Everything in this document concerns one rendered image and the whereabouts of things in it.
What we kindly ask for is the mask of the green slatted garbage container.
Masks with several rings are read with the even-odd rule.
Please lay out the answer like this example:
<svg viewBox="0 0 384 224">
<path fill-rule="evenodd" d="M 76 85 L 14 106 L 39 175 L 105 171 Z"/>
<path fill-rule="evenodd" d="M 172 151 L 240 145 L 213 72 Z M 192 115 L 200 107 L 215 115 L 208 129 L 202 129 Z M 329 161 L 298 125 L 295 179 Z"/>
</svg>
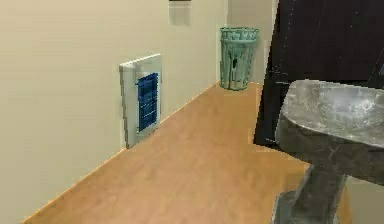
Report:
<svg viewBox="0 0 384 224">
<path fill-rule="evenodd" d="M 258 34 L 259 29 L 252 27 L 220 29 L 219 84 L 222 88 L 232 91 L 247 88 Z"/>
</svg>

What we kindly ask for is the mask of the black cabinet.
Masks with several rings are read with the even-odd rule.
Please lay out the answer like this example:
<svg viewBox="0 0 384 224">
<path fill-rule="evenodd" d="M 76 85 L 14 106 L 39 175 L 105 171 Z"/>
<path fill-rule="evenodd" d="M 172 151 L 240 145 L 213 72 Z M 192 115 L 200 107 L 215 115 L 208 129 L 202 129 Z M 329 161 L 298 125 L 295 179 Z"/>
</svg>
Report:
<svg viewBox="0 0 384 224">
<path fill-rule="evenodd" d="M 273 147 L 289 85 L 384 88 L 384 0 L 279 0 L 253 143 Z"/>
</svg>

